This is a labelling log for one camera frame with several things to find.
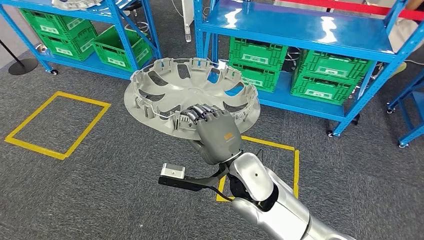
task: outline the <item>person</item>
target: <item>person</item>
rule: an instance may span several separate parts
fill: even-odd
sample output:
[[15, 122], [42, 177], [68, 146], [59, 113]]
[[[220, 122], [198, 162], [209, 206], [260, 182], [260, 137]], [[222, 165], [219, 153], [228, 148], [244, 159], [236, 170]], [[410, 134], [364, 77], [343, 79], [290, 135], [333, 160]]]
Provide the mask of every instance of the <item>person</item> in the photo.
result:
[[[409, 0], [405, 6], [405, 9], [424, 12], [424, 0]], [[390, 34], [388, 35], [391, 48], [393, 49], [395, 53], [397, 53], [399, 49], [401, 49], [404, 43], [412, 35], [412, 33], [415, 32], [420, 22], [421, 21], [410, 20], [405, 18], [398, 18], [396, 20]], [[419, 47], [421, 47], [423, 43], [424, 43], [424, 40], [421, 41], [415, 47], [414, 51], [417, 50]], [[394, 75], [402, 72], [406, 68], [407, 68], [407, 63], [402, 62], [390, 77], [393, 77]]]

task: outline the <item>crate label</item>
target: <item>crate label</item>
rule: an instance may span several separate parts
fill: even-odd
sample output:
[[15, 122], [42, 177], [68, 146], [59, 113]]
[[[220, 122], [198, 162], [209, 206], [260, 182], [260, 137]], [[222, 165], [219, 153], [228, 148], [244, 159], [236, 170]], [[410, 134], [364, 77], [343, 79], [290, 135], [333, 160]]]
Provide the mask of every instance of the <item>crate label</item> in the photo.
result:
[[323, 99], [329, 99], [329, 100], [333, 99], [333, 95], [330, 94], [330, 93], [315, 91], [315, 90], [311, 90], [311, 89], [306, 90], [305, 94], [310, 95], [310, 96], [314, 96], [314, 97], [323, 98]]
[[111, 64], [116, 64], [125, 68], [125, 62], [108, 57], [107, 61]]
[[82, 19], [82, 18], [76, 18], [76, 19], [74, 19], [73, 21], [71, 21], [70, 23], [68, 23], [66, 25], [67, 26], [67, 29], [68, 30], [71, 30], [71, 29], [75, 28], [76, 26], [78, 26], [78, 24], [80, 24], [82, 22], [84, 22], [84, 19]]
[[268, 64], [268, 58], [260, 57], [260, 56], [253, 56], [253, 55], [249, 55], [249, 54], [246, 54], [246, 53], [243, 53], [243, 56], [241, 57], [241, 59], [246, 60], [246, 61], [255, 62], [255, 63], [260, 63], [260, 64]]
[[346, 62], [346, 63], [348, 63], [348, 62], [349, 62], [349, 60], [347, 60], [347, 59], [341, 59], [341, 58], [335, 58], [335, 57], [329, 57], [328, 59], [330, 59], [330, 60], [342, 61], [342, 62]]
[[94, 38], [88, 40], [88, 42], [84, 45], [82, 45], [79, 49], [81, 50], [81, 52], [85, 52], [87, 49], [89, 49], [93, 44], [92, 41], [94, 40]]
[[41, 31], [52, 33], [52, 34], [59, 34], [59, 31], [56, 28], [48, 27], [40, 25]]
[[149, 53], [149, 50], [145, 48], [136, 58], [135, 61], [138, 63], [142, 58], [144, 58]]
[[258, 81], [258, 80], [247, 78], [247, 77], [243, 77], [243, 80], [246, 81], [246, 82], [248, 82], [248, 83], [250, 83], [250, 84], [253, 84], [255, 86], [259, 86], [259, 87], [262, 87], [263, 86], [263, 82], [262, 81]]
[[347, 77], [348, 76], [347, 71], [341, 71], [341, 70], [326, 68], [326, 67], [322, 67], [322, 66], [318, 67], [315, 72], [322, 73], [322, 74], [330, 74], [330, 75], [334, 75], [334, 76], [338, 76], [338, 77]]
[[62, 49], [62, 48], [58, 48], [56, 47], [56, 52], [60, 53], [60, 54], [65, 54], [65, 55], [69, 55], [69, 56], [73, 56], [72, 52], [66, 49]]

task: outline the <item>blue shelf surface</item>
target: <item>blue shelf surface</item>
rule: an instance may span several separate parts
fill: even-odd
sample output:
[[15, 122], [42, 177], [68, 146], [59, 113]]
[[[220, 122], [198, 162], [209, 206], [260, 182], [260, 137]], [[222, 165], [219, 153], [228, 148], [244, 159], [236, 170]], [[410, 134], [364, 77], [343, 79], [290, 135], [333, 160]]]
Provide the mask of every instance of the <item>blue shelf surface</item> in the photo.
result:
[[[135, 1], [136, 0], [116, 0], [116, 4], [120, 9], [124, 9]], [[84, 10], [76, 11], [66, 11], [56, 8], [52, 5], [52, 0], [0, 0], [0, 4], [46, 13], [71, 16], [75, 18], [88, 19], [98, 22], [110, 24], [114, 23], [114, 19], [111, 16], [111, 11], [109, 10], [105, 0], [102, 1], [100, 5], [95, 5]]]
[[345, 117], [343, 106], [293, 96], [290, 94], [292, 74], [282, 71], [273, 93], [258, 90], [259, 102], [263, 105], [312, 115], [341, 122]]
[[83, 69], [99, 74], [105, 74], [108, 76], [125, 80], [130, 80], [130, 77], [133, 74], [130, 71], [125, 71], [120, 68], [102, 63], [95, 52], [93, 52], [85, 61], [77, 61], [71, 58], [53, 54], [41, 54], [40, 57], [42, 60], [47, 62], [62, 64], [73, 68]]
[[416, 109], [421, 117], [421, 122], [424, 121], [424, 92], [413, 91], [412, 98], [415, 102]]
[[219, 0], [201, 30], [274, 44], [390, 62], [395, 53], [382, 19]]

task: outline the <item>black bracket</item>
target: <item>black bracket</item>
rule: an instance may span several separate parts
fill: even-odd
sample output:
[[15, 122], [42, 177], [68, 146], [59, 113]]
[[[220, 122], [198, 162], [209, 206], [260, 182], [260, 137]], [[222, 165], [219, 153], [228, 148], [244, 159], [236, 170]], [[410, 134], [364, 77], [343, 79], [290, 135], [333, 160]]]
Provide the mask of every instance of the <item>black bracket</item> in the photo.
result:
[[227, 164], [221, 163], [219, 164], [219, 170], [210, 177], [194, 178], [190, 176], [185, 176], [183, 179], [181, 179], [170, 176], [160, 176], [158, 183], [161, 185], [197, 192], [202, 189], [208, 189], [214, 186], [220, 181], [221, 178], [223, 178], [229, 172], [230, 170], [228, 169]]

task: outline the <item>red barrier rope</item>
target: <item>red barrier rope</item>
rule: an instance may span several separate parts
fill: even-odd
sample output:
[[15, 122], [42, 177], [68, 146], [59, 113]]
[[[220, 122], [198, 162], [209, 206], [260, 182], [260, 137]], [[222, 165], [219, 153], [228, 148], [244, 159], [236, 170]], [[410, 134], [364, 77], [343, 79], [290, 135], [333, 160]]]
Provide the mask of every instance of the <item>red barrier rope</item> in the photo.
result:
[[[334, 1], [334, 0], [278, 0], [278, 1], [312, 5], [317, 7], [345, 10], [350, 12], [364, 13], [364, 14], [376, 14], [376, 15], [383, 15], [383, 16], [387, 15], [387, 13], [389, 13], [390, 11], [390, 7], [366, 5], [366, 4], [360, 4], [360, 3]], [[399, 17], [405, 18], [405, 19], [422, 21], [424, 20], [424, 12], [404, 9], [400, 13]]]

